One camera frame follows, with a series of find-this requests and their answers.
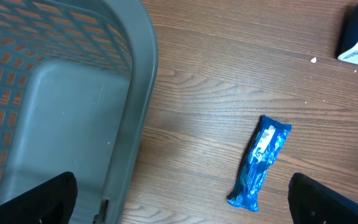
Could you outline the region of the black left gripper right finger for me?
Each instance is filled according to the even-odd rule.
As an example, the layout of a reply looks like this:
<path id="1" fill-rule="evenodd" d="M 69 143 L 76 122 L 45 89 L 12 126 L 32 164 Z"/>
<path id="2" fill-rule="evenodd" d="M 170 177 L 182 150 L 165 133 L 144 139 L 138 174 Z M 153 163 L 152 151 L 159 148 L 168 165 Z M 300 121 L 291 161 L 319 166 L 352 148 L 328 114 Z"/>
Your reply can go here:
<path id="1" fill-rule="evenodd" d="M 294 223 L 358 223 L 358 203 L 299 172 L 290 180 L 288 203 Z"/>

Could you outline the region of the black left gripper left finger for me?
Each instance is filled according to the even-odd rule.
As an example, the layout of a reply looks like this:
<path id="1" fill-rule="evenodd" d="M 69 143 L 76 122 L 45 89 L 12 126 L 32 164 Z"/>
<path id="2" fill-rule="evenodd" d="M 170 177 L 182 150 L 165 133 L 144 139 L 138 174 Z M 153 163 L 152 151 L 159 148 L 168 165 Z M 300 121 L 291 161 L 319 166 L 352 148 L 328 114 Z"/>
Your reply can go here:
<path id="1" fill-rule="evenodd" d="M 72 172 L 64 172 L 0 205 L 0 224 L 68 224 L 78 187 Z"/>

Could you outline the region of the blue snack wrapper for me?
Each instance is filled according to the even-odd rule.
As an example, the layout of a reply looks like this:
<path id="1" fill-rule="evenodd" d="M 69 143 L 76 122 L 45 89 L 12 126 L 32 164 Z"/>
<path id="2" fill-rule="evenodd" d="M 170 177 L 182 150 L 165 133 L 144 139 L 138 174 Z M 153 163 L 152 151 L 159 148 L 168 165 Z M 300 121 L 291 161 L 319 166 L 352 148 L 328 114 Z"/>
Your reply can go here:
<path id="1" fill-rule="evenodd" d="M 233 207 L 257 212 L 258 193 L 292 130 L 292 125 L 262 115 L 246 147 L 232 192 L 227 196 Z"/>

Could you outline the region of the grey plastic basket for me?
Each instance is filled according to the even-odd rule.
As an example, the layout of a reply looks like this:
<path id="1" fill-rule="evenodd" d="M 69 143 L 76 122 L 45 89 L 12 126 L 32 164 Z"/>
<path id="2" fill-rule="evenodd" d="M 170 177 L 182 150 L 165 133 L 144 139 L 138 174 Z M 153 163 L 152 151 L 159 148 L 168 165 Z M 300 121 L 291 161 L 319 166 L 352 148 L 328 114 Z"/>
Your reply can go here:
<path id="1" fill-rule="evenodd" d="M 136 0 L 0 0 L 0 205 L 64 173 L 69 223 L 120 223 L 158 69 Z"/>

